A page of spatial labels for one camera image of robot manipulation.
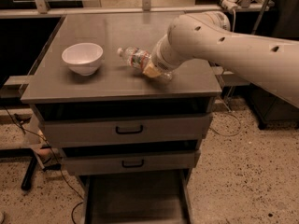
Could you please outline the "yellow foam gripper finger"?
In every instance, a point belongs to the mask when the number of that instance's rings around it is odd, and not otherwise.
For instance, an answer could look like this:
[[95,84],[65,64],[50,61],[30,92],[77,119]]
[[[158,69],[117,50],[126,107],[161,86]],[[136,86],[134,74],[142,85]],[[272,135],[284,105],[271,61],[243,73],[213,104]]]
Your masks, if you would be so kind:
[[162,73],[152,62],[148,62],[148,64],[143,69],[143,74],[147,77],[155,78],[159,77]]

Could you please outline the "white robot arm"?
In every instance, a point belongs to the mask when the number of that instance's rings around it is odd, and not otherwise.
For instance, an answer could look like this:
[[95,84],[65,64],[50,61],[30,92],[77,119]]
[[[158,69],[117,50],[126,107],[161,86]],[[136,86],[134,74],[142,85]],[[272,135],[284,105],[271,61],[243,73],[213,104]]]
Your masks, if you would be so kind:
[[192,59],[216,63],[246,81],[299,107],[299,42],[225,30],[221,12],[174,18],[143,74],[158,77]]

